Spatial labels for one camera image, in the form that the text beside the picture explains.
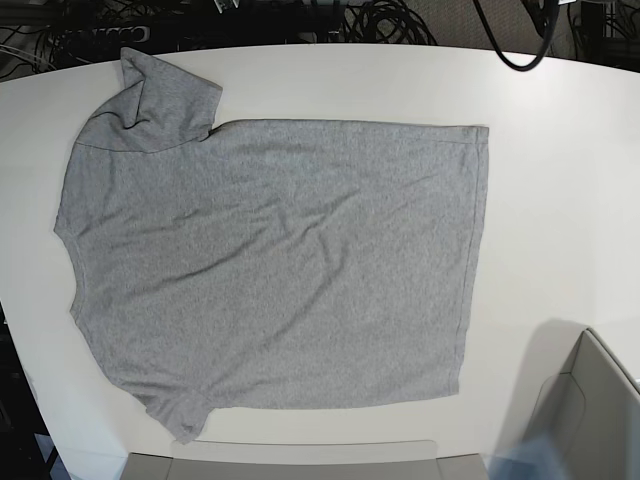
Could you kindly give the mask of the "grey T-shirt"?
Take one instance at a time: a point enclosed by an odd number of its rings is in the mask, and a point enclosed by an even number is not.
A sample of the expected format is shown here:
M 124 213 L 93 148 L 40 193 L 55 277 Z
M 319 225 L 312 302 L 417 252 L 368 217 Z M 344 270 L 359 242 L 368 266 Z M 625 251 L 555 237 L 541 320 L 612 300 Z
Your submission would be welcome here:
M 484 126 L 254 119 L 125 48 L 54 226 L 101 371 L 178 441 L 217 409 L 454 395 L 483 234 Z

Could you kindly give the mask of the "beige bin bottom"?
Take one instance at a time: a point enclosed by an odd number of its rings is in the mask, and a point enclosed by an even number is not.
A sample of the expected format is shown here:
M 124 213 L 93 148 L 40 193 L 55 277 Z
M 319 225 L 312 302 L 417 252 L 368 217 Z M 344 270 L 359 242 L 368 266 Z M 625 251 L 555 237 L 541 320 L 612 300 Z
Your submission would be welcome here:
M 123 479 L 486 479 L 478 454 L 437 456 L 431 440 L 351 444 L 175 442 L 131 453 Z

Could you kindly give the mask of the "beige bin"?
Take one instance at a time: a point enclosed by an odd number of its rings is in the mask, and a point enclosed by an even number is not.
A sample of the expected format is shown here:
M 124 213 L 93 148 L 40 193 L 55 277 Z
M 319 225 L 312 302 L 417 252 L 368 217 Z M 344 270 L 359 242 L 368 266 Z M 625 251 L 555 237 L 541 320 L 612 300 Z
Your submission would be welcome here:
M 486 479 L 478 454 L 437 456 L 431 440 L 351 444 L 175 442 L 131 453 L 123 479 Z
M 568 479 L 639 477 L 639 384 L 594 330 L 581 334 L 569 370 L 541 389 L 523 443 L 540 435 Z

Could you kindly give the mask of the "blue blurred object corner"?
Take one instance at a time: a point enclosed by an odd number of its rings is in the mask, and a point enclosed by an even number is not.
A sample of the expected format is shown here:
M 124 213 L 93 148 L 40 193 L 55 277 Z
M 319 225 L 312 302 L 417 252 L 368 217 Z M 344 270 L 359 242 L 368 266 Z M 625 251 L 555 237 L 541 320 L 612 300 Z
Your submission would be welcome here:
M 502 456 L 492 457 L 488 476 L 498 480 L 568 479 L 559 451 L 548 435 L 540 435 Z

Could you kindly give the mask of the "beige bin right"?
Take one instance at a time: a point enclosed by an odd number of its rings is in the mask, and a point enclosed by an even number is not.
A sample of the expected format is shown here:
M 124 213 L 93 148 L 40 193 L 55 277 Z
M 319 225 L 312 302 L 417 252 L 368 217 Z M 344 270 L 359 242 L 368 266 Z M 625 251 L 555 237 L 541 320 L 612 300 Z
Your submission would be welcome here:
M 568 479 L 639 477 L 639 384 L 594 330 L 581 334 L 569 370 L 541 389 L 523 443 L 540 435 Z

